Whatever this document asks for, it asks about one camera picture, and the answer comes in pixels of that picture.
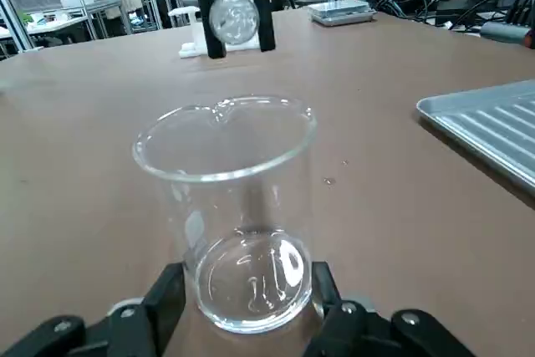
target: brown table surface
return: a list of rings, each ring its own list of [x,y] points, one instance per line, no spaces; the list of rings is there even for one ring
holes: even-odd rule
[[[139,130],[180,105],[269,93],[316,110],[313,254],[345,297],[424,309],[479,356],[533,356],[532,199],[426,130],[415,103],[533,78],[535,53],[383,15],[274,18],[265,54],[179,59],[178,28],[0,63],[0,349],[56,314],[100,319],[172,261],[153,179],[130,155]],[[311,326],[222,334],[188,308],[168,355],[294,356]]]

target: clear glass ball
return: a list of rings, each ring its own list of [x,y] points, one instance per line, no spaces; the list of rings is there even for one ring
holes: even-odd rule
[[[223,43],[245,43],[257,33],[257,7],[251,0],[216,0],[210,9],[210,26]]]

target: small metal tray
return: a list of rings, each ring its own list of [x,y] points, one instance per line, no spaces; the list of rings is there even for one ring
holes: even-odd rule
[[[424,98],[416,108],[535,195],[535,80]]]

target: glass beaker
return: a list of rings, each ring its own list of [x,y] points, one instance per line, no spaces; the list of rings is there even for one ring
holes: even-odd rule
[[[166,186],[197,304],[222,329],[278,328],[310,298],[315,131],[302,101],[247,96],[173,110],[134,144]]]

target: white holder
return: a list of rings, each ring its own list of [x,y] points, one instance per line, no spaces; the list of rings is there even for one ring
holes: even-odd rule
[[[169,16],[179,16],[182,14],[187,14],[190,20],[191,26],[191,36],[193,37],[193,42],[184,43],[181,46],[181,50],[178,52],[179,56],[182,59],[185,58],[195,58],[196,56],[201,56],[203,54],[208,54],[208,49],[206,48],[206,39],[204,37],[204,28],[202,23],[196,21],[195,13],[201,9],[196,6],[186,6],[184,8],[175,8],[171,10]],[[240,43],[239,45],[229,45],[225,44],[227,52],[235,52],[237,50],[246,50],[246,49],[258,49],[260,48],[260,43],[258,42],[258,34],[256,33],[254,37],[249,39],[245,43]]]

